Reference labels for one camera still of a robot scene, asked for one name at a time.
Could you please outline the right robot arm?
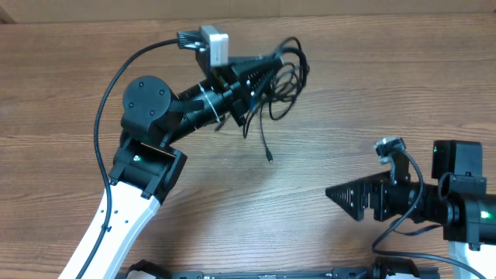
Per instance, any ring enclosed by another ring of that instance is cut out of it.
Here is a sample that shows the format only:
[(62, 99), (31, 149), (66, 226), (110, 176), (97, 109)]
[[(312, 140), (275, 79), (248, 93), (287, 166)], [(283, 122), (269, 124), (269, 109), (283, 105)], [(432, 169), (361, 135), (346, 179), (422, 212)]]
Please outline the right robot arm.
[[(495, 276), (495, 196), (487, 193), (483, 175), (483, 147), (479, 142), (437, 140), (432, 148), (432, 178), (425, 182), (413, 157), (400, 137), (378, 140), (374, 149), (381, 164), (390, 170), (331, 186), (325, 194), (351, 218), (361, 221), (366, 209), (374, 219), (391, 224), (372, 243), (378, 254), (364, 278), (433, 277), (420, 271), (414, 259), (434, 260), (453, 266), (457, 278)], [(418, 236), (441, 228), (449, 244), (449, 256), (379, 249), (387, 236), (398, 231), (406, 220), (428, 225), (411, 231)]]

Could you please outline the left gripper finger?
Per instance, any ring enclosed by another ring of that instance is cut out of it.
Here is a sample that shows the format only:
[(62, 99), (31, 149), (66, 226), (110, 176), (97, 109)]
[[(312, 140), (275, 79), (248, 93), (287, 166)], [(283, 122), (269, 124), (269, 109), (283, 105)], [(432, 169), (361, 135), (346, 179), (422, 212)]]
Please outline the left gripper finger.
[(242, 96), (259, 97), (283, 64), (244, 64), (242, 66)]
[(229, 57), (226, 73), (233, 76), (258, 76), (281, 69), (281, 60), (272, 55)]

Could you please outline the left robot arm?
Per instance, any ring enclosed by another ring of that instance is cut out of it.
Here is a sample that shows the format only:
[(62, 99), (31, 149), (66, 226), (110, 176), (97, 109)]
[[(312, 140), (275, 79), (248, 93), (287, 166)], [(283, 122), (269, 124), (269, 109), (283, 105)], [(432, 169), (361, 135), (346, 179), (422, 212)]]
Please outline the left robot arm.
[(114, 278), (138, 235), (177, 183), (187, 156), (171, 145), (230, 114), (239, 126), (283, 67), (281, 54), (230, 57), (197, 51), (205, 79), (175, 95), (162, 79), (138, 77), (123, 94), (122, 133), (106, 186), (62, 278)]

